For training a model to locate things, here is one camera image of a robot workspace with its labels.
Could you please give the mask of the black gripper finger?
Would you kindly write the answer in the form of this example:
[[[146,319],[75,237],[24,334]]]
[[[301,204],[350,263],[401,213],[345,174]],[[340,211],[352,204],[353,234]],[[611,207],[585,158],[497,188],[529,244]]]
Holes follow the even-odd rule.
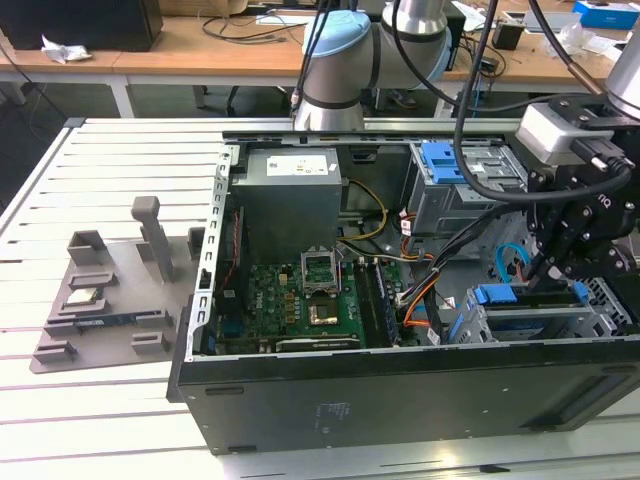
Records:
[[[637,262],[631,250],[611,240],[582,236],[558,241],[558,268],[568,278],[585,279],[634,274]]]
[[[593,217],[594,209],[586,201],[536,203],[527,209],[533,259],[526,279],[532,291],[554,290],[565,279],[572,250]]]

